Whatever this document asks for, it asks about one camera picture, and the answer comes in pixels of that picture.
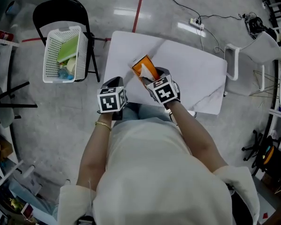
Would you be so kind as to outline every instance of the metal chair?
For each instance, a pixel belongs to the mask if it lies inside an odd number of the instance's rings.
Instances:
[[[58,21],[70,21],[81,23],[86,27],[87,32],[85,35],[89,41],[84,79],[87,77],[88,73],[95,73],[97,81],[100,82],[100,77],[94,54],[95,37],[94,34],[92,34],[89,30],[89,17],[84,6],[77,0],[51,0],[41,3],[34,9],[33,23],[45,46],[46,38],[41,33],[40,28],[50,23]],[[92,58],[94,63],[94,72],[89,71],[90,58]]]
[[[260,91],[265,89],[264,65],[281,59],[281,49],[277,42],[266,32],[262,32],[257,39],[246,47],[237,47],[227,44],[224,49],[224,58],[227,61],[227,77],[225,91],[248,96],[251,90],[253,68],[261,68],[262,82]]]

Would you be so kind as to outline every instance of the white basket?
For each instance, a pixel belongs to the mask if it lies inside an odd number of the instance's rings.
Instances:
[[[58,77],[59,63],[57,56],[61,45],[71,38],[79,35],[76,52],[76,66],[74,79],[61,79]],[[43,67],[43,81],[45,83],[72,83],[85,77],[86,54],[88,39],[81,32],[80,26],[72,26],[64,29],[52,30],[48,34]]]

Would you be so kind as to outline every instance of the orange box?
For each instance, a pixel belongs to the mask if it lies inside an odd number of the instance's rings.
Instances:
[[[146,68],[150,71],[150,73],[152,74],[152,76],[154,77],[155,80],[159,79],[159,75],[158,75],[152,61],[150,60],[150,58],[147,55],[142,57],[137,63],[135,63],[132,66],[132,70],[137,75],[138,78],[141,75],[142,64],[146,66]]]

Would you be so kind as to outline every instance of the floor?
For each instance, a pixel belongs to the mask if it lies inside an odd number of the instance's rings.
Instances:
[[[78,0],[89,15],[90,30],[97,37],[110,38],[116,30],[132,31],[139,0]],[[269,14],[262,8],[261,0],[177,0],[197,10],[201,15],[218,14],[235,16],[255,12],[265,23]],[[35,5],[24,4],[14,19],[17,39],[37,38],[32,22]],[[190,32],[188,21],[197,17],[195,12],[181,8],[171,0],[142,0],[135,32],[174,40],[202,49],[200,35]],[[221,48],[232,43],[245,46],[252,41],[244,21],[217,17],[202,19],[205,27],[218,39]],[[64,26],[64,22],[44,27],[43,32]],[[215,53],[215,38],[205,30],[202,37],[204,51]],[[16,94],[21,101],[34,101],[37,109],[17,112],[22,119],[15,120],[15,141],[19,155],[25,163],[34,165],[36,172],[55,184],[66,179],[76,182],[80,159],[98,118],[96,90],[101,87],[107,60],[109,42],[96,41],[95,54],[101,74],[101,83],[94,74],[83,82],[48,84],[42,81],[44,45],[41,41],[22,42],[15,53],[12,68],[12,86],[24,81],[30,85]],[[273,74],[269,66],[268,73]],[[271,99],[243,97],[228,94],[219,115],[200,113],[197,120],[213,137],[223,158],[230,165],[251,166],[244,162],[243,146],[252,139],[252,131],[265,129]]]

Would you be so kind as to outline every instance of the gold bracelet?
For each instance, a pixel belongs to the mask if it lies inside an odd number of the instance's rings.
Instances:
[[[103,126],[107,127],[107,128],[111,131],[111,127],[108,126],[106,123],[103,123],[103,122],[95,122],[95,125],[97,125],[97,124],[103,125]]]

